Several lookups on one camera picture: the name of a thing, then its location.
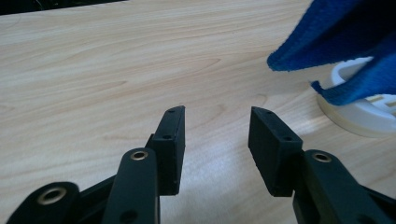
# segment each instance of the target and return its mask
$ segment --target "blue cloth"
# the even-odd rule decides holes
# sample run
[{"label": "blue cloth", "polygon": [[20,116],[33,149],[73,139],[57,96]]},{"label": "blue cloth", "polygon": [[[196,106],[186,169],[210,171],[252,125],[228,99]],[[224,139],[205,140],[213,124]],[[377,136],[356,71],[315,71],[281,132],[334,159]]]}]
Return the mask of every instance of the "blue cloth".
[{"label": "blue cloth", "polygon": [[374,58],[346,83],[312,87],[333,105],[396,94],[396,1],[314,0],[267,62],[275,71],[292,71],[367,56]]}]

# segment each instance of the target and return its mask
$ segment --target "black mechanical part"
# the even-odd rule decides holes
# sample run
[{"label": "black mechanical part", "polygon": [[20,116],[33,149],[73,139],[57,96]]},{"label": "black mechanical part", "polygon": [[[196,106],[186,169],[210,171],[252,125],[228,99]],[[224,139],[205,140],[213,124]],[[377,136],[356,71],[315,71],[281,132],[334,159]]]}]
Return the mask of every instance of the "black mechanical part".
[{"label": "black mechanical part", "polygon": [[7,223],[160,223],[160,195],[179,192],[185,107],[165,112],[147,146],[128,151],[116,175],[83,190],[69,182],[30,194]]},{"label": "black mechanical part", "polygon": [[159,223],[157,158],[150,148],[125,153],[110,192],[103,224]]},{"label": "black mechanical part", "polygon": [[303,140],[274,112],[252,107],[248,147],[271,195],[292,194],[291,161],[302,155]]},{"label": "black mechanical part", "polygon": [[2,0],[0,16],[36,11],[39,5],[35,0]]},{"label": "black mechanical part", "polygon": [[8,223],[71,223],[77,215],[78,199],[77,185],[69,182],[48,184],[31,193]]},{"label": "black mechanical part", "polygon": [[157,154],[160,195],[176,195],[180,188],[185,137],[185,107],[168,109],[146,147]]},{"label": "black mechanical part", "polygon": [[395,223],[396,200],[359,185],[334,155],[303,152],[295,136],[273,112],[252,107],[253,159],[273,196],[290,197],[294,190],[299,223]]}]

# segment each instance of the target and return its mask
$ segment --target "wood grain surface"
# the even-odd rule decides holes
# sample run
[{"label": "wood grain surface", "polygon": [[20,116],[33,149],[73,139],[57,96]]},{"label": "wood grain surface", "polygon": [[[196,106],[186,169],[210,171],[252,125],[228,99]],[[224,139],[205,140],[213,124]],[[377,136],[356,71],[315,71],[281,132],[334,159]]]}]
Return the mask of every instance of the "wood grain surface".
[{"label": "wood grain surface", "polygon": [[363,185],[396,196],[396,138],[349,133],[323,115],[309,81],[332,65],[272,72],[266,58],[310,1],[134,0],[2,16],[0,222],[37,188],[86,189],[145,145],[163,112],[186,106],[180,193],[163,223],[295,223],[248,150],[250,107],[275,111]]}]

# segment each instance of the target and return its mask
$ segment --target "light wood tabletop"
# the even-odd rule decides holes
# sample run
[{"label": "light wood tabletop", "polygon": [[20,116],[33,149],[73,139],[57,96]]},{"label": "light wood tabletop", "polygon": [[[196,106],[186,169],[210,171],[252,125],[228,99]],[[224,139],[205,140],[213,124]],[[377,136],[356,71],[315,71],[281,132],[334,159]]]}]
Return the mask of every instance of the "light wood tabletop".
[{"label": "light wood tabletop", "polygon": [[266,58],[310,1],[133,0],[2,16],[0,222],[55,181],[86,189],[117,172],[163,115],[186,106],[180,193],[163,223],[295,223],[248,149],[250,108],[276,112],[364,186],[396,196],[396,138],[333,124],[309,81],[333,65],[273,72]]}]

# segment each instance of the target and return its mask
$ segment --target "white object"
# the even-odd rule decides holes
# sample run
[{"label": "white object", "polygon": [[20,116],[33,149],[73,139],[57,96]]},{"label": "white object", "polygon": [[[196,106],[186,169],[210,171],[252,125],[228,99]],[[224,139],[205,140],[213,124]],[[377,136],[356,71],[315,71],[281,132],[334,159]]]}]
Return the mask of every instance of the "white object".
[{"label": "white object", "polygon": [[[323,89],[337,86],[371,60],[359,58],[339,63],[320,85]],[[352,133],[367,137],[386,137],[396,133],[396,95],[375,95],[342,106],[330,105],[319,95],[318,104],[329,119]]]}]

